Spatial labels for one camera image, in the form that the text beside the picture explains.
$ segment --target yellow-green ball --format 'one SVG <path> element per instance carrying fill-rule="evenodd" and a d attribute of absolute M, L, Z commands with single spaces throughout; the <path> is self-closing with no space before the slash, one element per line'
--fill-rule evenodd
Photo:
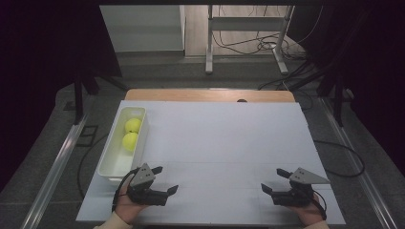
<path fill-rule="evenodd" d="M 131 118 L 127 122 L 125 122 L 125 133 L 137 133 L 139 134 L 140 124 L 142 122 L 139 118 Z"/>
<path fill-rule="evenodd" d="M 138 134 L 137 133 L 128 133 L 122 139 L 122 146 L 127 151 L 134 151 L 135 146 L 137 145 Z"/>

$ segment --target rectangular bin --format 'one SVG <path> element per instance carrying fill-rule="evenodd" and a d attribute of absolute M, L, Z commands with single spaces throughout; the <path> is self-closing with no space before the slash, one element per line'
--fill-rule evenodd
<path fill-rule="evenodd" d="M 141 125 L 135 150 L 128 151 L 122 146 L 122 139 L 126 134 L 125 123 L 133 117 L 139 118 Z M 148 131 L 146 110 L 140 107 L 128 107 L 121 103 L 97 165 L 98 174 L 109 179 L 113 184 L 118 184 L 131 169 L 140 167 Z"/>

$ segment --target wooden floor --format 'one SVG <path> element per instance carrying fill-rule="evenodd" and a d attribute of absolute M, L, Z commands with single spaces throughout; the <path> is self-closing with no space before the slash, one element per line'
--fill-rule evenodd
<path fill-rule="evenodd" d="M 286 13 L 287 6 L 214 6 L 213 16 L 238 16 L 238 17 L 283 17 Z M 185 55 L 199 56 L 205 55 L 206 44 L 208 39 L 208 6 L 185 6 Z M 214 31 L 214 39 L 221 46 L 232 43 L 238 43 L 257 37 L 269 36 L 278 33 L 277 31 Z M 213 39 L 214 55 L 239 55 L 230 49 L 221 48 Z M 299 52 L 299 45 L 293 45 L 294 42 L 285 38 L 289 43 L 289 48 L 293 52 Z M 277 38 L 266 38 L 266 42 L 276 42 Z M 250 53 L 258 50 L 260 42 L 254 40 L 228 48 L 239 52 Z M 254 54 L 272 54 L 270 50 L 256 52 Z"/>

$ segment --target sleeve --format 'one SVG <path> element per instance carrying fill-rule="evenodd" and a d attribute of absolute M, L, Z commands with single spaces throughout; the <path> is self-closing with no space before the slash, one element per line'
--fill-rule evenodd
<path fill-rule="evenodd" d="M 126 224 L 116 212 L 113 212 L 107 221 L 94 229 L 132 229 L 132 225 Z"/>
<path fill-rule="evenodd" d="M 304 229 L 329 229 L 329 226 L 327 225 L 326 221 L 320 221 L 320 222 L 314 223 Z"/>

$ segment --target person's left hand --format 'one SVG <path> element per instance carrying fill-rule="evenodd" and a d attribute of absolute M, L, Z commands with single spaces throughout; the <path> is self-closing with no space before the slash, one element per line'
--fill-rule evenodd
<path fill-rule="evenodd" d="M 129 183 L 123 185 L 119 190 L 116 214 L 127 224 L 132 225 L 139 212 L 147 208 L 148 205 L 139 205 L 130 200 L 126 195 L 128 185 Z"/>

